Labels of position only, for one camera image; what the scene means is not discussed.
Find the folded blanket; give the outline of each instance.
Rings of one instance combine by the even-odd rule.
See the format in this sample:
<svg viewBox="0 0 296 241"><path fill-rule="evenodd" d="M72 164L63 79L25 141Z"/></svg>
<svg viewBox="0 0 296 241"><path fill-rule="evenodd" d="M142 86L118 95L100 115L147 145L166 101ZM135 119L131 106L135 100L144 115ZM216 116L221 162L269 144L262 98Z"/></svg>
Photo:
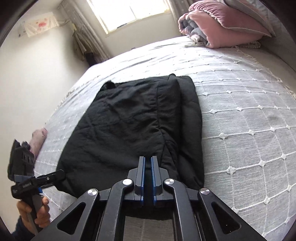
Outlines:
<svg viewBox="0 0 296 241"><path fill-rule="evenodd" d="M79 197L127 177L139 156L157 156L171 178L193 189L204 183L201 111L190 77L105 83L68 140L57 169L60 191Z"/></svg>
<svg viewBox="0 0 296 241"><path fill-rule="evenodd" d="M232 47L271 37L269 31L251 16L215 0L192 4L180 17L179 30L206 47Z"/></svg>

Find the black plastic part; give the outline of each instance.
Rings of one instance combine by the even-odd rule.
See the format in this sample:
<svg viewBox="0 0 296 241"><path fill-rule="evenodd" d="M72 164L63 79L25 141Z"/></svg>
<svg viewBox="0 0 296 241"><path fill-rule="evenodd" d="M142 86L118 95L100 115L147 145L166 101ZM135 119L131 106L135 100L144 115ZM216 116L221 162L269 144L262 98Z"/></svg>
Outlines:
<svg viewBox="0 0 296 241"><path fill-rule="evenodd" d="M15 181L15 175L34 176L35 157L30 152L30 145L23 142L22 145L14 140L7 168L8 179Z"/></svg>
<svg viewBox="0 0 296 241"><path fill-rule="evenodd" d="M145 175L145 157L139 158L139 164L137 168L137 175L135 180L135 194L143 196L144 194L144 175Z"/></svg>
<svg viewBox="0 0 296 241"><path fill-rule="evenodd" d="M151 157L152 181L153 181L153 196L158 196L163 192L160 171L158 167L157 156Z"/></svg>
<svg viewBox="0 0 296 241"><path fill-rule="evenodd" d="M32 177L32 176L23 176L23 175L14 175L14 176L15 176L16 183L22 183Z"/></svg>
<svg viewBox="0 0 296 241"><path fill-rule="evenodd" d="M16 199L24 199L39 193L39 188L46 188L54 185L56 182L65 178L65 172L58 170L56 172L42 175L39 177L30 177L22 183L18 183L11 187L11 194Z"/></svg>
<svg viewBox="0 0 296 241"><path fill-rule="evenodd" d="M128 179L135 183L134 190L125 195L125 200L140 201L139 206L144 204L144 178L145 178L145 157L140 156L138 168L128 172Z"/></svg>
<svg viewBox="0 0 296 241"><path fill-rule="evenodd" d="M158 181L152 183L152 179L150 184L162 192L156 196L153 210L147 204L142 207L135 189L142 194L144 167L145 159L140 157L138 168L128 174L133 181L130 185L120 181L95 196L83 194L33 241L123 241L125 215L134 211L142 212L143 218L165 211L173 220L175 241L265 240L212 192L203 195L176 180L166 184L168 172L158 167L156 158L151 173L146 166L146 174L161 179L161 185L157 185ZM152 190L147 195L152 200Z"/></svg>
<svg viewBox="0 0 296 241"><path fill-rule="evenodd" d="M176 206L173 216L173 226L177 241L201 241L184 184L175 180L171 185L164 183L164 187L171 190L174 194Z"/></svg>
<svg viewBox="0 0 296 241"><path fill-rule="evenodd" d="M105 211L101 220L99 233L96 241L117 241L123 235L123 230L119 229L121 216L121 205L125 192L132 191L134 183L124 185L119 181L111 188Z"/></svg>
<svg viewBox="0 0 296 241"><path fill-rule="evenodd" d="M198 192L198 218L205 240L210 241L266 241L214 193Z"/></svg>
<svg viewBox="0 0 296 241"><path fill-rule="evenodd" d="M27 203L31 208L32 208L32 211L28 214L30 217L29 218L29 221L33 227L33 230L34 230L34 234L37 235L39 232L42 231L43 228L40 228L36 223L35 223L35 219L37 218L37 211L36 208L35 208L35 205L34 205L34 202L33 202L33 199L32 199L32 196L26 196L24 198L22 198L22 201L24 201L25 203Z"/></svg>
<svg viewBox="0 0 296 241"><path fill-rule="evenodd" d="M43 229L36 237L32 239L32 241L53 241L53 240L62 240L62 241L79 241L82 239L83 235L85 235L85 230L88 228L88 219L91 215L91 211L95 205L95 202L99 200L99 195L96 194L94 196L88 195L88 193L84 193L80 198L77 199L75 203L73 203L70 207L68 207L64 212L62 212L55 220L51 222L51 224ZM81 213L81 209L77 209L80 205L84 206L84 209ZM70 231L69 234L65 231L68 231L67 225L69 227L73 226L73 224L69 222L76 222L77 220L71 220L67 217L71 216L80 216L79 221L76 225L74 231ZM91 236L93 235L94 230L89 231Z"/></svg>

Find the window frame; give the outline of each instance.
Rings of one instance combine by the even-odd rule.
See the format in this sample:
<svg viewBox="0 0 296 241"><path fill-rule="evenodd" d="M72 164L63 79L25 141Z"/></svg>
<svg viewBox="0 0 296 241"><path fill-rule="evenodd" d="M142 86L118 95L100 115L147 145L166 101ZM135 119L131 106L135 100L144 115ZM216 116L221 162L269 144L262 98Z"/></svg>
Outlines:
<svg viewBox="0 0 296 241"><path fill-rule="evenodd" d="M99 14L98 11L96 10L95 6L93 5L92 0L86 0L86 1L88 2L89 6L91 7L92 12L95 14L96 18L97 18L98 21L100 22L100 25L101 25L101 27L104 29L106 35L109 35L109 34L115 32L115 31L117 31L117 30L119 30L119 29L122 29L122 28L124 28L124 27L126 27L126 26L128 26L128 25L130 25L130 24L132 24L132 23L135 23L135 22L141 21L141 20L143 20L143 19L147 19L147 18L151 18L151 17L153 17L153 16L159 16L159 15L163 15L163 14L169 14L169 13L171 13L170 8L169 8L169 5L167 4L166 0L162 0L163 3L164 3L164 4L166 5L166 7L167 7L167 9L166 9L165 11L160 12L160 13L157 13L157 14L154 14L154 15L149 15L149 16L146 16L146 17L143 17L143 18L137 18L136 15L135 15L135 13L133 12L132 8L129 6L129 7L130 7L130 10L132 11L132 13L133 13L133 15L134 15L134 17L135 17L135 19L132 20L132 21L130 21L130 22L128 22L128 23L125 23L125 24L122 25L122 26L118 26L116 29L109 30L108 27L107 27L107 25L105 24L104 20L101 18L100 14Z"/></svg>

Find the bed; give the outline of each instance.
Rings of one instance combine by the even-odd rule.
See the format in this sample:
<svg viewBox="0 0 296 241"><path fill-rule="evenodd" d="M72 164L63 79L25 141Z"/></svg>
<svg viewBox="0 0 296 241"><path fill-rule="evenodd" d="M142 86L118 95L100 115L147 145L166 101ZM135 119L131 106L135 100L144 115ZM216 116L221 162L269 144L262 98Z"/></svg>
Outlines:
<svg viewBox="0 0 296 241"><path fill-rule="evenodd" d="M282 240L296 219L296 68L289 54L296 46L262 3L251 2L265 11L277 34L262 41L263 49L208 49L178 37L91 67L46 123L48 137L35 174L55 171L76 124L106 81L188 75L202 111L205 187L268 241ZM44 194L51 219L76 200L55 187ZM156 240L160 234L173 240L171 221L126 219L125 240Z"/></svg>

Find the white wall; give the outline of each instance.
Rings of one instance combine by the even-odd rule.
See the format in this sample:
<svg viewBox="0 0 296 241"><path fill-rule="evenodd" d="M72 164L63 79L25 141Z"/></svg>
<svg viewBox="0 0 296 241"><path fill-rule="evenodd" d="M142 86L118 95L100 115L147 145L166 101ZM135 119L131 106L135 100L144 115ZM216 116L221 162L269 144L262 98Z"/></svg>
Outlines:
<svg viewBox="0 0 296 241"><path fill-rule="evenodd" d="M48 0L39 0L23 19L49 12L49 7ZM69 26L31 38L18 38L17 26L0 48L0 215L10 231L18 218L10 193L13 182L7 178L12 142L29 141L87 70L74 54Z"/></svg>
<svg viewBox="0 0 296 241"><path fill-rule="evenodd" d="M74 1L113 57L134 47L142 47L150 43L180 36L178 26L170 12L130 23L107 35L87 0Z"/></svg>

